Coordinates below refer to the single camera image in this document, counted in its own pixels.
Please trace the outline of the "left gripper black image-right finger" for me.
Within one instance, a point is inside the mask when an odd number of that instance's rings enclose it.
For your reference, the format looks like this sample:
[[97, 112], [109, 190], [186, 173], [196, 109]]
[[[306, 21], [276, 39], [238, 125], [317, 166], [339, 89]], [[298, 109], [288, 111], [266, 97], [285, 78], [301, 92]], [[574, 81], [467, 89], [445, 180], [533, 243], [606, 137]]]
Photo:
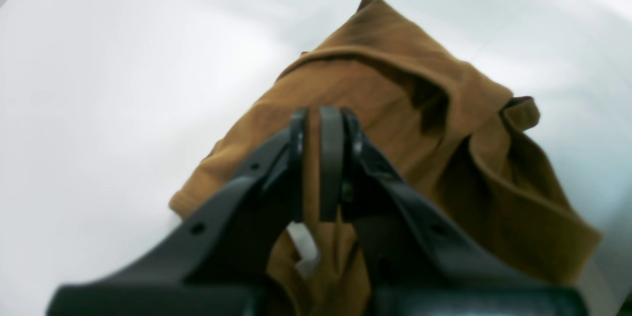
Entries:
[[414, 190], [347, 108], [321, 107], [320, 220], [350, 223], [370, 279], [369, 316], [586, 316], [571, 287], [494, 257]]
[[219, 192], [149, 253], [84, 285], [60, 287], [49, 316], [261, 316], [273, 245], [303, 221], [309, 111], [240, 165]]

